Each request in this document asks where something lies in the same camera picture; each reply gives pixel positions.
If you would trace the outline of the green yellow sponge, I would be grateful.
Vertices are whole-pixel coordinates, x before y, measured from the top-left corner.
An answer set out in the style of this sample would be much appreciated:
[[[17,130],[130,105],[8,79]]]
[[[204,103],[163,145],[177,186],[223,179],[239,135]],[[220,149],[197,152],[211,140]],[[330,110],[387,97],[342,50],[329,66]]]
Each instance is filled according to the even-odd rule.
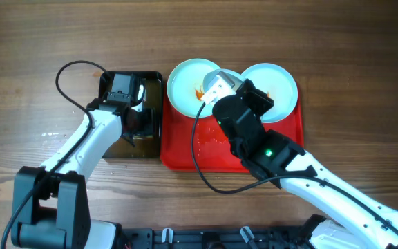
[[[154,138],[153,132],[139,131],[132,135],[132,139],[134,139],[134,140],[146,140],[146,139],[153,139],[153,138]]]

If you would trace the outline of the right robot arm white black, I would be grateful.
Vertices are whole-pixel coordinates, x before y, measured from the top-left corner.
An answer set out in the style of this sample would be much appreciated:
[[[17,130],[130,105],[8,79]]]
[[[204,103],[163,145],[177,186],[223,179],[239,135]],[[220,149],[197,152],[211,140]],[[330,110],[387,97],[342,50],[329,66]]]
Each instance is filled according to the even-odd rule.
[[[274,102],[251,80],[217,78],[205,93],[231,153],[259,183],[272,183],[318,207],[368,248],[398,248],[398,211],[334,175],[287,136],[266,130],[260,117]]]

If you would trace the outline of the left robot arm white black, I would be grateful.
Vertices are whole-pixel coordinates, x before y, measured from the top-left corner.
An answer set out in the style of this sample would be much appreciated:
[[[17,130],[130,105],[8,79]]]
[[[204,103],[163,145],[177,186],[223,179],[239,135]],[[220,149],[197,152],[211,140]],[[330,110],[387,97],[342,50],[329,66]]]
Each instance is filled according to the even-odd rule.
[[[38,167],[15,175],[12,217],[1,240],[20,248],[121,248],[118,223],[93,220],[86,183],[108,149],[155,133],[155,111],[142,106],[147,75],[110,72],[75,133]]]

